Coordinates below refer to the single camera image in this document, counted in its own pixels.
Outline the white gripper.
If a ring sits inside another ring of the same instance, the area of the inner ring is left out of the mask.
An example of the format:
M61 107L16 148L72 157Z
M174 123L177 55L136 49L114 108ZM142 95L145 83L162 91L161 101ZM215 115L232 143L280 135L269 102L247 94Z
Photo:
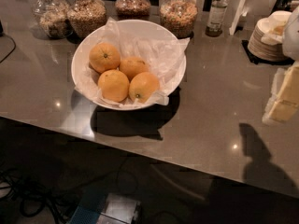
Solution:
M283 54L299 60L299 6L289 17L282 37ZM264 109L262 121L267 125L287 122L299 109L299 64L279 68L274 75L271 97Z

